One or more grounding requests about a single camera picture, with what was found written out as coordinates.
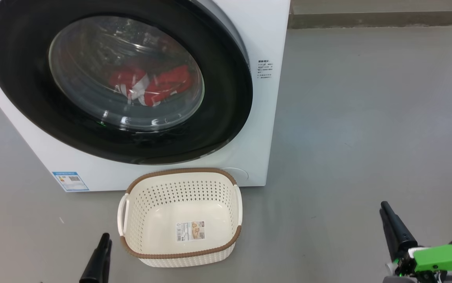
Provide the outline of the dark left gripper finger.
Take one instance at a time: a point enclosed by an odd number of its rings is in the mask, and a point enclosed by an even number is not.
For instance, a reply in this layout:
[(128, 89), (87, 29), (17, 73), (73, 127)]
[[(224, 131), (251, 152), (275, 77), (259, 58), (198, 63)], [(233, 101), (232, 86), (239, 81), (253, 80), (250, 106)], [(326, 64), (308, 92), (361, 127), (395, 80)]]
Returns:
[(98, 246), (79, 280), (79, 283), (102, 283), (102, 267), (105, 258), (105, 249), (110, 240), (109, 233), (103, 233)]
[(102, 283), (109, 282), (109, 272), (110, 272), (110, 263), (111, 263), (111, 247), (112, 240), (108, 241), (105, 249), (105, 258), (102, 267)]

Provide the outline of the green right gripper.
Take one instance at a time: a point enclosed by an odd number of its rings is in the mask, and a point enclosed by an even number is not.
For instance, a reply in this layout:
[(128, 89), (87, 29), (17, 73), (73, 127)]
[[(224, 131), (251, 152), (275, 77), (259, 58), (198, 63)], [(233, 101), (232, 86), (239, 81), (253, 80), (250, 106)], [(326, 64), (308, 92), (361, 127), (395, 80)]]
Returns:
[(452, 283), (452, 245), (418, 247), (387, 201), (379, 211), (391, 263), (383, 283)]

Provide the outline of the black round glass washer door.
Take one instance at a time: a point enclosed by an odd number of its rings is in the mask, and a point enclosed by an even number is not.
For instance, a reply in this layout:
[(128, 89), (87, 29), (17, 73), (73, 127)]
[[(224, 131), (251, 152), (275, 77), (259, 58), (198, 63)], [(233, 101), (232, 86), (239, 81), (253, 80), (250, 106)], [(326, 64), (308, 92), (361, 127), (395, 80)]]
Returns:
[[(125, 66), (159, 75), (183, 65), (193, 86), (155, 107), (109, 85)], [(245, 52), (191, 0), (0, 0), (0, 88), (46, 134), (127, 164), (211, 154), (238, 135), (253, 103)]]

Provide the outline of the red and white garment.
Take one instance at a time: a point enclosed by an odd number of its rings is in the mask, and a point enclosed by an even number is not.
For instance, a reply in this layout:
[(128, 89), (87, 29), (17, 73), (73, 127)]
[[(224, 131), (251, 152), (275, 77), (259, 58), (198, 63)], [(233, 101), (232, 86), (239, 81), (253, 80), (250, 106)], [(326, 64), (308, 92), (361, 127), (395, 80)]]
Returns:
[(129, 104), (138, 101), (146, 107), (155, 107), (166, 98), (185, 92), (193, 83), (187, 65), (177, 66), (159, 75), (150, 75), (138, 67), (125, 66), (109, 78), (109, 85), (123, 94)]

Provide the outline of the printed label sticker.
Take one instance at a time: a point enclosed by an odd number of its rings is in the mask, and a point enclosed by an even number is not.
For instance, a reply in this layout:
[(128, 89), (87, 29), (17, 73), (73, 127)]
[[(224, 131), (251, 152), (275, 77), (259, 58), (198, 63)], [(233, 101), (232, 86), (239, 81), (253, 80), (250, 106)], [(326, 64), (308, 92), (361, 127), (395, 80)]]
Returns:
[(206, 238), (205, 222), (204, 221), (179, 222), (175, 225), (175, 234), (177, 237), (177, 242), (204, 240)]

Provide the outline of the cream laundry basket brown rim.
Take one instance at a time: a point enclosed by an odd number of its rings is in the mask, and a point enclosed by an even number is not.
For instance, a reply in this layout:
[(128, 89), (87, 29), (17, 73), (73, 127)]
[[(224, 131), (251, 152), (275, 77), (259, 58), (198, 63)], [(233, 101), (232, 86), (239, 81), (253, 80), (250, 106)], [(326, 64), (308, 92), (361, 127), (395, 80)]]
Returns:
[[(140, 176), (118, 205), (120, 243), (145, 265), (180, 268), (225, 260), (242, 230), (240, 187), (215, 168), (173, 169)], [(177, 242), (175, 225), (204, 221), (204, 240)]]

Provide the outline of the white front-load washing machine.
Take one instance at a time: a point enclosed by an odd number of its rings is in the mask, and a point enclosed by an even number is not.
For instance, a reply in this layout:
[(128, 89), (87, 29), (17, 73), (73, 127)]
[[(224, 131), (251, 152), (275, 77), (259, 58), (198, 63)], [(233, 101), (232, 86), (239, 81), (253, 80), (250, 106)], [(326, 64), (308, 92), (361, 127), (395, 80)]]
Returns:
[[(89, 191), (118, 191), (125, 190), (134, 179), (152, 172), (239, 168), (249, 174), (247, 187), (266, 184), (291, 0), (191, 1), (210, 9), (232, 32), (248, 57), (253, 103), (238, 135), (224, 147), (199, 159), (164, 165), (121, 163), (82, 152), (46, 134), (19, 112), (0, 88), (1, 110), (52, 176), (52, 172), (77, 172)], [(256, 77), (259, 60), (274, 63), (271, 78)]]

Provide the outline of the blue energy label sticker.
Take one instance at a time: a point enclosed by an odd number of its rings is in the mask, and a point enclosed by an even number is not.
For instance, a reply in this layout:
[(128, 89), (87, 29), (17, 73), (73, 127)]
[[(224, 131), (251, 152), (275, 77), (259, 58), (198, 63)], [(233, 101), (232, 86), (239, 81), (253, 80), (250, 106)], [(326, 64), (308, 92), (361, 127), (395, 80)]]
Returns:
[(79, 192), (89, 191), (82, 178), (77, 172), (52, 172), (57, 182), (61, 185), (64, 191), (67, 192)]

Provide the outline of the round white filter cover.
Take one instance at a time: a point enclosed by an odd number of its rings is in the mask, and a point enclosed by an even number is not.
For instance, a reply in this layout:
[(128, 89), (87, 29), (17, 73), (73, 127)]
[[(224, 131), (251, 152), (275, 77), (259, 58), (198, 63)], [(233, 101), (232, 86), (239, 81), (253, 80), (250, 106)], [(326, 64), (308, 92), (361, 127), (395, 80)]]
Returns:
[(231, 175), (238, 186), (242, 187), (249, 184), (249, 174), (245, 170), (239, 168), (221, 168), (221, 170)]

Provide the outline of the small printed text label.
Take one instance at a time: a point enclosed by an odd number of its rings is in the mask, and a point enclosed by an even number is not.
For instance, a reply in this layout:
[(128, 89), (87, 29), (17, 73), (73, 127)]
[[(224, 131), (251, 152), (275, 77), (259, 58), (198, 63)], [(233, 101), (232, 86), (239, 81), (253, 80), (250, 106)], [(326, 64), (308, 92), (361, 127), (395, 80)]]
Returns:
[(274, 63), (270, 60), (259, 60), (256, 67), (256, 77), (258, 79), (269, 79), (273, 74)]

